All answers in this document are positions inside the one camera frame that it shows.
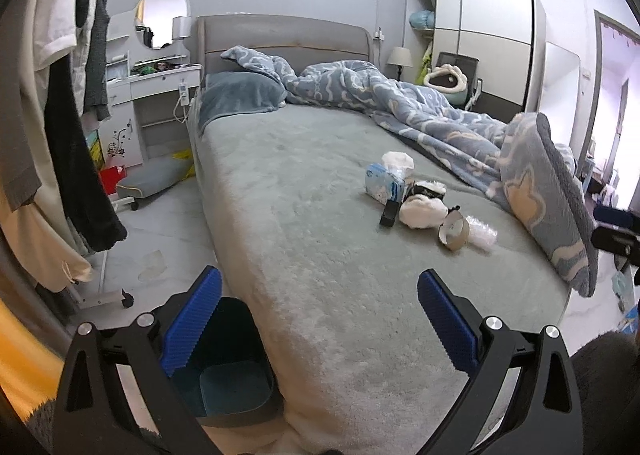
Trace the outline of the white tissue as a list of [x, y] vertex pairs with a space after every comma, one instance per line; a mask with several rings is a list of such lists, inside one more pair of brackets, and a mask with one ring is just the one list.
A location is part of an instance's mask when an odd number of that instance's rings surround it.
[[387, 152], [381, 158], [382, 165], [395, 175], [407, 177], [414, 170], [413, 158], [404, 152]]

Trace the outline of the small black box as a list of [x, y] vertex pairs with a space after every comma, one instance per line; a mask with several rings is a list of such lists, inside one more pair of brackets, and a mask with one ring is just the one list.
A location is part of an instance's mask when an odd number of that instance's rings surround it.
[[393, 227], [396, 222], [399, 209], [400, 203], [398, 201], [388, 200], [382, 212], [380, 226], [384, 228]]

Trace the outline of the blue tissue pack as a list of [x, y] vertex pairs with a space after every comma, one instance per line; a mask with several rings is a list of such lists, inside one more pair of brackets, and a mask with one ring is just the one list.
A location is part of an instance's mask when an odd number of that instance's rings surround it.
[[406, 181], [381, 164], [371, 164], [364, 177], [364, 190], [382, 205], [388, 201], [401, 203], [405, 195]]

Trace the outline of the dark teal trash bin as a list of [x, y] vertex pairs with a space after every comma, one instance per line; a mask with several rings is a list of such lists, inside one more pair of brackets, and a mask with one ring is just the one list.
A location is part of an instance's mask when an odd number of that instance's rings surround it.
[[247, 304], [221, 297], [200, 337], [176, 324], [163, 334], [160, 363], [186, 407], [207, 427], [256, 426], [276, 418], [277, 377]]

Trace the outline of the cream hanging coat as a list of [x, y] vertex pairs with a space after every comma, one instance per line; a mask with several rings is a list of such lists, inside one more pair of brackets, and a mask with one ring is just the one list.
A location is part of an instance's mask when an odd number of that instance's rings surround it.
[[64, 214], [44, 130], [50, 67], [77, 46], [76, 0], [11, 0], [17, 22], [17, 93], [26, 142], [40, 186], [32, 201], [11, 210], [1, 197], [1, 229], [15, 258], [53, 293], [92, 279], [91, 264], [77, 250]]

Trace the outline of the red box on floor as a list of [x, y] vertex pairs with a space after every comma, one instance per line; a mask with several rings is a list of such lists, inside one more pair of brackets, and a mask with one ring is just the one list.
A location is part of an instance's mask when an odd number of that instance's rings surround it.
[[107, 195], [116, 192], [117, 184], [127, 177], [127, 170], [122, 166], [105, 167], [99, 171], [103, 189]]

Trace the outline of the cloud shaped pet bed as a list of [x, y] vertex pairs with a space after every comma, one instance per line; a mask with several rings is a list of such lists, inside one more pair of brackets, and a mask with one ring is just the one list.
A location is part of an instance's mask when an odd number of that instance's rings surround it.
[[462, 108], [469, 94], [469, 80], [457, 65], [442, 64], [434, 67], [423, 79], [423, 85], [432, 88], [456, 108]]

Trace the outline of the white and black wardrobe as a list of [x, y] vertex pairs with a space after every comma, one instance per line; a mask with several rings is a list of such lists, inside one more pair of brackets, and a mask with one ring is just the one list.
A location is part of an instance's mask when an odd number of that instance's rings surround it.
[[406, 0], [402, 45], [412, 64], [402, 79], [417, 82], [425, 65], [466, 56], [482, 87], [473, 110], [507, 123], [539, 108], [545, 44], [540, 0]]

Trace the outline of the yellow plastic bag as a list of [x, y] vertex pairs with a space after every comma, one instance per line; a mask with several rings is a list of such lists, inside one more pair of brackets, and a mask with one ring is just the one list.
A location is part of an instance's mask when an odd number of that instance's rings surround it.
[[195, 176], [194, 157], [191, 149], [185, 149], [172, 154], [173, 160], [178, 160], [182, 166], [183, 174], [181, 179], [186, 180]]

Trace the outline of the beige bedside lamp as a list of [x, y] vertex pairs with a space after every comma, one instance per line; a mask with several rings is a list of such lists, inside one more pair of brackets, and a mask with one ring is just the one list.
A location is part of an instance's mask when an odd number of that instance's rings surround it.
[[395, 47], [387, 59], [387, 65], [393, 67], [395, 71], [395, 79], [398, 82], [402, 79], [402, 73], [407, 67], [412, 66], [411, 50], [406, 47]]

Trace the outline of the grey bed with sheet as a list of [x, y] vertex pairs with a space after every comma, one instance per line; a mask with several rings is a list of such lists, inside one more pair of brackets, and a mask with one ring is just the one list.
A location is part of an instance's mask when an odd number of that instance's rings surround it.
[[367, 167], [402, 143], [352, 111], [288, 105], [188, 127], [203, 210], [230, 293], [252, 312], [283, 397], [262, 426], [210, 429], [227, 453], [413, 454], [456, 401], [456, 371], [416, 282], [434, 269], [483, 314], [521, 331], [570, 298], [521, 223], [425, 157], [416, 175], [498, 233], [453, 253], [434, 231], [380, 226]]

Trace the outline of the grey knit hanging sweater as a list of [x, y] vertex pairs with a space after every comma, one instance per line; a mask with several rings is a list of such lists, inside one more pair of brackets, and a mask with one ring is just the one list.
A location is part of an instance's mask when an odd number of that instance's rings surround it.
[[86, 63], [84, 113], [92, 113], [98, 122], [111, 116], [108, 111], [105, 79], [107, 30], [111, 17], [107, 12], [106, 4], [107, 0], [96, 0]]

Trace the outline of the white power strip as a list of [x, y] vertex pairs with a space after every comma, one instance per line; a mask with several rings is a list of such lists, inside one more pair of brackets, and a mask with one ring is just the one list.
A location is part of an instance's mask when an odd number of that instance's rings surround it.
[[179, 103], [181, 106], [190, 104], [189, 87], [184, 82], [179, 86]]

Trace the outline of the white vanity desk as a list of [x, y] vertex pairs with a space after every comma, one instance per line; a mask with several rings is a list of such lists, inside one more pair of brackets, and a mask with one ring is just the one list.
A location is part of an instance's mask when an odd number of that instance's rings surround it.
[[[186, 116], [201, 85], [202, 67], [191, 61], [184, 43], [145, 47], [134, 28], [134, 12], [126, 11], [111, 17], [106, 57], [111, 116], [98, 129], [105, 165], [137, 167], [186, 149]], [[189, 87], [188, 106], [179, 103], [181, 82]]]

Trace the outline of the grey padded headboard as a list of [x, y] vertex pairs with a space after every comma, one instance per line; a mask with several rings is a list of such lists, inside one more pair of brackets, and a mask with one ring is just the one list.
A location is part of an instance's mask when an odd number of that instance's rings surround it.
[[372, 38], [364, 28], [291, 15], [201, 15], [186, 48], [206, 74], [238, 67], [221, 53], [243, 46], [286, 59], [297, 73], [309, 65], [343, 60], [373, 60]]

